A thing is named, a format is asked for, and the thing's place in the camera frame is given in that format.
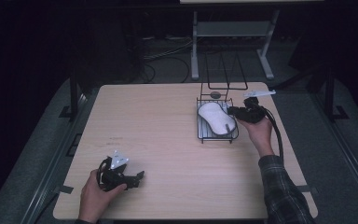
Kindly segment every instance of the person's arm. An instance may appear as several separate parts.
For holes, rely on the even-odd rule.
[[[126,184],[122,184],[105,192],[97,183],[97,170],[91,171],[81,191],[79,216],[75,224],[96,223],[110,202],[126,187]]]
[[[307,201],[290,179],[280,157],[275,156],[271,146],[272,124],[263,118],[257,124],[238,120],[248,130],[260,160],[264,202],[268,223],[314,223]]]

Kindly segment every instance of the hand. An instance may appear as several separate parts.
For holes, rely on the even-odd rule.
[[[256,124],[237,119],[238,123],[243,125],[249,133],[249,138],[254,143],[260,157],[274,155],[271,146],[272,124],[267,118],[263,118]]]
[[[86,185],[81,190],[78,219],[96,223],[109,203],[126,187],[126,184],[122,184],[115,189],[105,192],[98,186],[97,170],[91,171]]]

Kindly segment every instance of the handheld controller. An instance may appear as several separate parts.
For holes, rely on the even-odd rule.
[[[97,183],[104,191],[109,191],[121,184],[127,184],[127,189],[138,188],[142,178],[144,178],[145,171],[138,173],[135,176],[123,175],[127,167],[125,164],[128,159],[124,159],[117,151],[114,158],[116,162],[112,162],[111,157],[107,157],[101,162],[97,173]]]
[[[227,113],[248,123],[257,123],[266,116],[266,109],[258,104],[256,97],[249,97],[243,103],[245,107],[231,106],[227,109]]]

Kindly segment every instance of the left hand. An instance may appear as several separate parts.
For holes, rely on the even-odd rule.
[[[97,170],[91,171],[86,185],[81,190],[78,219],[96,223],[106,207],[126,188],[127,185],[122,184],[105,192],[97,183]]]

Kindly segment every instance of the wooden table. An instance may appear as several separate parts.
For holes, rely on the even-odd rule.
[[[248,83],[248,91],[266,91]],[[230,91],[242,106],[247,91]],[[198,138],[200,84],[114,85],[101,87],[54,208],[57,219],[75,219],[81,189],[106,156],[119,150],[130,158],[125,175],[145,170],[139,188],[120,194],[103,217],[113,219],[266,218],[258,154],[248,133],[228,141]],[[285,167],[296,185],[306,185],[296,156],[270,96],[260,104],[275,116],[282,134]],[[275,133],[272,144],[278,154]],[[313,216],[317,208],[304,193]]]

